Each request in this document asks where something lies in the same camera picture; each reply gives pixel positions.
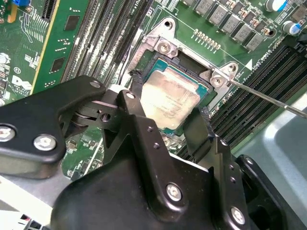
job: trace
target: ram slot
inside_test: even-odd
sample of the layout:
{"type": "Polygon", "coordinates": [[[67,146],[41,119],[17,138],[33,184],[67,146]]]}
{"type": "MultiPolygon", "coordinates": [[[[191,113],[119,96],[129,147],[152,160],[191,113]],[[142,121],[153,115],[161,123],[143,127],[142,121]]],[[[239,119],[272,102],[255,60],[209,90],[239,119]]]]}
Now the ram slot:
{"type": "Polygon", "coordinates": [[[72,48],[68,63],[66,65],[64,74],[62,76],[61,82],[68,81],[71,77],[71,72],[72,72],[76,57],[78,53],[80,52],[81,41],[83,40],[84,34],[87,30],[87,25],[90,23],[92,19],[92,15],[94,14],[95,7],[97,4],[98,4],[98,0],[91,0],[87,7],[84,19],[81,23],[81,27],[79,29],[77,38],[75,39],[75,43],[73,45],[73,48],[72,48]]]}
{"type": "MultiPolygon", "coordinates": [[[[267,90],[273,84],[276,84],[277,80],[279,80],[280,77],[282,77],[292,67],[293,63],[297,62],[298,59],[299,57],[289,58],[285,63],[282,64],[284,68],[278,68],[278,70],[280,71],[280,74],[277,74],[279,72],[277,71],[274,75],[264,80],[263,84],[260,83],[258,87],[255,87],[255,90],[259,92],[263,92],[264,94],[267,94],[267,90]]],[[[240,107],[240,105],[238,105],[238,107],[240,107],[239,110],[234,109],[227,115],[227,119],[229,120],[229,122],[227,122],[227,124],[220,123],[216,127],[216,129],[219,130],[219,135],[223,136],[224,132],[237,120],[240,120],[240,121],[245,120],[246,111],[249,110],[253,106],[253,104],[255,103],[255,99],[257,99],[257,97],[249,93],[244,100],[244,106],[240,107]]]]}
{"type": "Polygon", "coordinates": [[[101,45],[99,47],[96,47],[94,51],[95,55],[93,55],[90,61],[89,68],[86,72],[87,75],[93,76],[93,77],[98,76],[96,74],[96,69],[99,67],[101,68],[103,67],[104,61],[108,55],[108,53],[105,52],[105,47],[108,44],[108,41],[112,39],[114,36],[116,35],[118,36],[118,34],[114,34],[114,32],[117,30],[116,27],[118,26],[118,20],[122,18],[122,13],[128,10],[126,6],[127,6],[127,1],[121,1],[118,8],[116,7],[116,5],[113,8],[111,18],[108,21],[109,22],[108,26],[106,27],[106,30],[104,32],[105,36],[103,36],[101,39],[101,45]]]}
{"type": "Polygon", "coordinates": [[[128,50],[131,47],[132,41],[143,22],[148,10],[150,9],[154,0],[148,0],[146,2],[142,2],[141,6],[137,8],[136,12],[132,16],[132,20],[130,25],[125,30],[123,37],[125,40],[120,43],[120,47],[118,48],[117,55],[111,61],[112,68],[107,69],[106,71],[106,79],[105,84],[109,85],[112,81],[113,76],[115,75],[119,65],[121,62],[125,61],[124,57],[127,54],[128,50]]]}
{"type": "Polygon", "coordinates": [[[99,25],[95,31],[94,37],[92,38],[90,42],[89,49],[86,53],[86,56],[83,60],[79,75],[87,74],[90,68],[90,60],[94,55],[94,52],[98,46],[99,43],[102,44],[103,34],[108,28],[108,22],[112,21],[112,11],[115,7],[116,0],[109,0],[107,1],[107,5],[105,7],[105,10],[103,12],[103,15],[100,19],[99,25]]]}

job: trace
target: surface mount component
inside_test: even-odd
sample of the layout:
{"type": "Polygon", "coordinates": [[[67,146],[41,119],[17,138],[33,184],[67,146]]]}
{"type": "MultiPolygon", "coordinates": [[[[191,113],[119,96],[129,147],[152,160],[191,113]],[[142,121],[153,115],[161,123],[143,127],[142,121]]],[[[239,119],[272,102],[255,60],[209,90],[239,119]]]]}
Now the surface mount component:
{"type": "Polygon", "coordinates": [[[214,2],[215,2],[214,0],[201,0],[197,5],[197,7],[195,8],[195,11],[200,15],[204,16],[211,8],[214,2]]]}
{"type": "Polygon", "coordinates": [[[232,9],[232,12],[234,14],[239,14],[239,12],[241,11],[241,9],[244,7],[243,3],[241,3],[240,1],[234,6],[234,8],[232,9]]]}
{"type": "Polygon", "coordinates": [[[251,31],[252,31],[252,28],[244,24],[241,27],[241,29],[239,29],[239,31],[236,33],[236,35],[234,36],[234,39],[239,42],[243,42],[248,37],[251,31]]]}
{"type": "Polygon", "coordinates": [[[206,94],[207,88],[158,59],[143,86],[141,103],[160,129],[175,130],[206,94]]]}
{"type": "Polygon", "coordinates": [[[263,37],[259,34],[255,34],[252,39],[247,43],[246,48],[254,51],[260,43],[263,41],[263,37]]]}
{"type": "Polygon", "coordinates": [[[227,12],[228,10],[225,9],[225,7],[219,5],[215,9],[211,17],[209,18],[209,21],[215,25],[219,25],[221,21],[223,20],[223,18],[225,17],[225,15],[227,14],[227,12]]]}
{"type": "Polygon", "coordinates": [[[259,24],[256,26],[255,30],[259,33],[261,33],[261,31],[267,26],[268,24],[260,21],[259,24]]]}
{"type": "Polygon", "coordinates": [[[240,19],[237,16],[231,15],[229,19],[227,20],[227,22],[222,27],[222,30],[231,34],[234,31],[234,29],[237,27],[239,22],[240,22],[240,19]]]}
{"type": "Polygon", "coordinates": [[[195,2],[195,0],[181,0],[181,1],[188,6],[191,6],[195,2]]]}
{"type": "Polygon", "coordinates": [[[256,14],[252,11],[248,12],[247,16],[244,18],[244,21],[249,24],[251,22],[251,20],[254,19],[254,17],[256,17],[256,14]]]}

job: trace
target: white label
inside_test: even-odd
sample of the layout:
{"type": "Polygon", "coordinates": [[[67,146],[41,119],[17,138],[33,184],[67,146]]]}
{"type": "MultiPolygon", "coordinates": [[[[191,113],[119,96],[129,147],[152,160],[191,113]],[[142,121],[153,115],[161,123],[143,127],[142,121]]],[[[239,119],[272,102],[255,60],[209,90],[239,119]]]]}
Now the white label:
{"type": "Polygon", "coordinates": [[[23,81],[23,80],[21,80],[21,78],[15,76],[15,75],[13,75],[13,77],[12,77],[12,84],[14,84],[16,86],[21,86],[25,90],[31,90],[32,89],[32,85],[30,84],[30,82],[23,81]]]}

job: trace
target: black plastic bracket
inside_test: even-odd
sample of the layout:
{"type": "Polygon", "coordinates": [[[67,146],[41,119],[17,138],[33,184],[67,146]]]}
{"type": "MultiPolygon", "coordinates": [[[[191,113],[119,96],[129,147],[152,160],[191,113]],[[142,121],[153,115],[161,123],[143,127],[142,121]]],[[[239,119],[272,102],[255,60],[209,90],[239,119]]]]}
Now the black plastic bracket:
{"type": "Polygon", "coordinates": [[[125,141],[131,141],[153,213],[162,221],[177,221],[187,209],[188,200],[155,121],[145,116],[139,98],[130,91],[122,90],[117,103],[125,112],[124,121],[113,140],[106,133],[104,135],[104,164],[117,157],[125,141]],[[170,184],[179,189],[180,200],[174,201],[168,195],[167,186],[170,184]]]}
{"type": "Polygon", "coordinates": [[[100,100],[105,87],[94,78],[80,76],[52,89],[0,108],[0,126],[10,127],[13,138],[0,142],[0,173],[29,178],[52,176],[66,152],[64,135],[75,110],[100,100]],[[34,139],[48,135],[54,149],[39,150],[34,139]]]}
{"type": "Polygon", "coordinates": [[[211,208],[215,225],[221,229],[250,229],[240,167],[232,161],[228,144],[215,136],[198,109],[188,117],[184,135],[189,154],[213,175],[211,208]]]}
{"type": "Polygon", "coordinates": [[[236,159],[236,163],[242,171],[249,215],[259,229],[306,229],[300,218],[251,157],[241,155],[236,159]]]}

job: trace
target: black memory slot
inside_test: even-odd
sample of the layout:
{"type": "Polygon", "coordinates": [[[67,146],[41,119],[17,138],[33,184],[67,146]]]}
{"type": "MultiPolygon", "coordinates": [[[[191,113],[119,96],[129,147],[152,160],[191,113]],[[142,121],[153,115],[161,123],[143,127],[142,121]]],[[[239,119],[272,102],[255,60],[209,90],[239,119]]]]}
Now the black memory slot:
{"type": "MultiPolygon", "coordinates": [[[[284,73],[292,72],[295,69],[296,67],[292,66],[292,68],[288,68],[289,70],[288,72],[284,72],[284,73]]],[[[285,88],[288,88],[288,86],[291,85],[292,82],[296,80],[297,76],[301,74],[301,71],[304,71],[304,69],[299,70],[298,74],[289,76],[288,78],[281,78],[281,73],[280,73],[279,76],[275,77],[278,79],[278,81],[275,83],[275,85],[271,85],[271,87],[268,88],[268,90],[265,93],[268,94],[272,98],[278,98],[280,93],[283,92],[285,88]]],[[[243,116],[241,117],[241,120],[239,120],[240,122],[237,122],[236,124],[233,124],[231,128],[228,128],[227,130],[228,133],[223,133],[224,138],[231,139],[232,136],[236,135],[237,133],[240,133],[242,125],[243,126],[253,126],[254,122],[252,121],[258,115],[259,111],[262,111],[263,113],[263,109],[268,104],[270,104],[268,101],[264,101],[263,99],[257,96],[254,96],[254,95],[251,98],[252,98],[251,102],[246,102],[246,104],[248,105],[247,106],[248,110],[246,110],[245,114],[243,114],[243,116]]]]}
{"type": "MultiPolygon", "coordinates": [[[[263,63],[260,65],[260,67],[251,76],[249,76],[248,80],[244,84],[248,87],[255,88],[271,72],[272,68],[280,63],[289,52],[290,50],[285,49],[285,47],[273,52],[272,56],[275,58],[271,59],[268,63],[263,63]]],[[[244,101],[247,95],[248,92],[237,90],[227,101],[227,103],[223,105],[223,113],[218,112],[215,116],[213,116],[211,121],[213,127],[216,127],[222,123],[228,116],[228,113],[237,107],[242,101],[244,101]]]]}
{"type": "MultiPolygon", "coordinates": [[[[135,0],[129,0],[128,3],[125,4],[125,8],[121,12],[121,17],[117,21],[116,26],[115,26],[114,30],[112,31],[112,35],[111,35],[110,39],[107,41],[106,48],[103,51],[104,53],[107,54],[106,59],[108,58],[110,52],[116,46],[118,38],[121,36],[121,31],[126,29],[127,25],[129,24],[129,22],[130,22],[129,14],[132,10],[134,3],[135,3],[135,0]]],[[[110,71],[111,66],[112,66],[112,64],[109,65],[109,67],[108,67],[108,69],[105,73],[105,76],[108,75],[108,71],[110,71]]],[[[97,68],[94,72],[95,78],[98,78],[100,76],[100,73],[101,73],[103,67],[104,67],[104,61],[99,66],[97,66],[97,68]]]]}
{"type": "MultiPolygon", "coordinates": [[[[264,94],[267,94],[267,92],[270,92],[268,89],[276,84],[276,82],[280,79],[280,77],[282,77],[293,65],[293,63],[297,62],[298,57],[293,57],[293,58],[289,58],[286,60],[285,63],[279,63],[276,67],[279,67],[277,69],[277,71],[275,72],[275,74],[268,78],[265,81],[265,84],[259,84],[258,87],[255,87],[255,90],[259,91],[259,92],[263,92],[264,94]]],[[[253,94],[249,93],[246,98],[244,99],[244,106],[242,106],[240,108],[239,111],[237,110],[232,110],[232,112],[230,112],[228,114],[228,120],[230,122],[228,122],[227,124],[223,124],[220,123],[216,128],[219,130],[219,135],[224,135],[224,132],[234,123],[237,122],[237,120],[239,121],[244,121],[246,119],[245,115],[246,115],[246,111],[249,110],[253,104],[254,104],[254,100],[256,100],[257,97],[254,96],[253,94]]]]}
{"type": "MultiPolygon", "coordinates": [[[[298,89],[301,89],[304,85],[307,84],[307,78],[305,75],[303,75],[301,79],[296,78],[294,83],[295,84],[292,84],[290,87],[295,90],[288,91],[289,88],[285,89],[284,93],[280,94],[282,95],[282,97],[279,100],[281,101],[289,100],[297,92],[298,89]]],[[[231,143],[230,146],[232,148],[235,147],[237,144],[239,144],[240,141],[242,141],[247,135],[252,133],[255,127],[258,127],[259,125],[263,124],[263,122],[265,122],[265,120],[278,109],[277,106],[269,102],[267,102],[266,105],[267,105],[266,107],[262,108],[263,113],[258,114],[258,116],[254,118],[254,121],[252,121],[253,123],[251,124],[249,129],[245,129],[244,132],[240,132],[239,134],[232,136],[232,138],[229,140],[229,143],[231,143]]]]}
{"type": "Polygon", "coordinates": [[[114,15],[112,15],[112,19],[111,22],[109,24],[109,28],[106,32],[106,35],[104,37],[104,40],[102,42],[102,45],[100,47],[99,53],[97,55],[97,57],[95,57],[94,63],[91,66],[91,69],[89,69],[87,71],[87,74],[93,77],[97,77],[99,74],[97,74],[99,72],[98,69],[103,68],[103,64],[104,64],[104,59],[103,59],[103,53],[105,53],[105,47],[108,43],[108,41],[110,39],[112,39],[113,36],[115,36],[115,34],[113,34],[113,32],[116,30],[116,26],[118,24],[118,20],[122,17],[122,11],[125,11],[125,9],[127,10],[127,8],[125,8],[124,6],[126,6],[127,1],[122,1],[119,5],[119,8],[117,9],[116,13],[114,15]]]}
{"type": "MultiPolygon", "coordinates": [[[[274,50],[244,84],[282,102],[298,92],[307,83],[307,61],[305,53],[295,50],[296,43],[287,43],[290,41],[274,50]]],[[[211,124],[215,133],[233,148],[258,127],[263,127],[277,109],[272,103],[237,89],[213,116],[211,124]]]]}
{"type": "Polygon", "coordinates": [[[124,43],[121,44],[121,46],[118,50],[118,54],[117,54],[116,61],[115,61],[116,63],[120,63],[122,61],[126,52],[130,48],[132,41],[133,41],[141,23],[143,22],[148,10],[150,9],[153,1],[154,0],[147,0],[146,3],[143,4],[142,7],[140,7],[138,13],[135,14],[135,17],[132,19],[133,26],[132,26],[132,28],[127,30],[127,32],[125,32],[125,34],[126,33],[128,34],[127,39],[125,40],[124,43]]]}
{"type": "Polygon", "coordinates": [[[85,46],[82,50],[80,50],[79,52],[79,61],[76,63],[75,65],[75,73],[76,76],[81,76],[84,73],[81,71],[83,62],[84,62],[84,58],[86,56],[86,54],[89,51],[89,45],[90,42],[94,36],[94,32],[97,30],[97,25],[100,22],[101,18],[103,17],[103,13],[106,9],[106,4],[107,4],[107,0],[104,0],[103,3],[101,5],[97,5],[97,10],[96,10],[96,15],[94,16],[94,19],[91,21],[92,25],[91,25],[91,29],[87,35],[86,41],[85,41],[85,46]]]}
{"type": "Polygon", "coordinates": [[[129,48],[131,47],[132,41],[143,22],[148,10],[150,9],[152,3],[154,0],[147,0],[142,1],[142,4],[139,8],[137,8],[137,11],[134,13],[131,19],[130,25],[126,28],[125,33],[123,37],[123,41],[120,43],[120,46],[118,48],[117,55],[115,58],[113,58],[111,65],[112,69],[108,68],[106,72],[106,85],[108,86],[112,80],[112,77],[115,75],[115,72],[117,71],[120,63],[124,61],[124,57],[126,53],[128,52],[129,48]]]}
{"type": "Polygon", "coordinates": [[[103,32],[106,29],[107,22],[111,20],[112,10],[115,6],[116,0],[109,0],[106,2],[107,2],[107,6],[105,7],[105,10],[100,19],[99,25],[96,28],[94,37],[91,40],[90,49],[87,51],[85,58],[83,60],[83,63],[80,69],[80,73],[79,73],[80,75],[87,74],[87,72],[89,71],[89,63],[92,58],[93,51],[96,49],[99,39],[100,37],[102,37],[103,32]]]}
{"type": "Polygon", "coordinates": [[[62,76],[61,82],[68,81],[70,79],[73,64],[75,63],[76,57],[77,57],[78,52],[80,51],[80,48],[81,48],[81,41],[83,40],[85,31],[87,30],[87,26],[92,19],[91,16],[94,13],[94,9],[95,9],[95,6],[97,5],[97,3],[98,3],[98,0],[91,0],[89,2],[89,5],[87,7],[86,13],[85,13],[84,18],[83,18],[83,21],[81,23],[78,35],[76,37],[76,39],[79,39],[79,42],[77,44],[73,45],[73,48],[71,50],[71,54],[69,56],[69,59],[68,59],[64,74],[62,76]]]}

